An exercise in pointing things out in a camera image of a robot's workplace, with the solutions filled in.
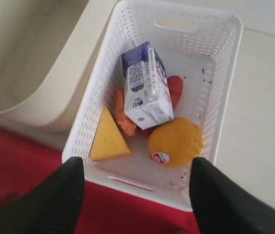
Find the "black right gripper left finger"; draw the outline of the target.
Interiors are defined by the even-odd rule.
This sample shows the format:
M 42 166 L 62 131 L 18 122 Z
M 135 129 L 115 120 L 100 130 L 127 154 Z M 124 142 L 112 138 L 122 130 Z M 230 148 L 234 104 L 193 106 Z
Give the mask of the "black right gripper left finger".
M 0 208 L 0 234 L 73 234 L 84 192 L 83 161 L 71 157 L 26 195 Z

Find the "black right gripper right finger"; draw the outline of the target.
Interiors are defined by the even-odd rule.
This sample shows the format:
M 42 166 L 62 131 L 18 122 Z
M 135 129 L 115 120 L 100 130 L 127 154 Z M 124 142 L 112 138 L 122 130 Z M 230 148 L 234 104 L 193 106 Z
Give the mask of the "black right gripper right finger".
M 203 157 L 192 161 L 189 195 L 202 234 L 275 234 L 275 209 Z

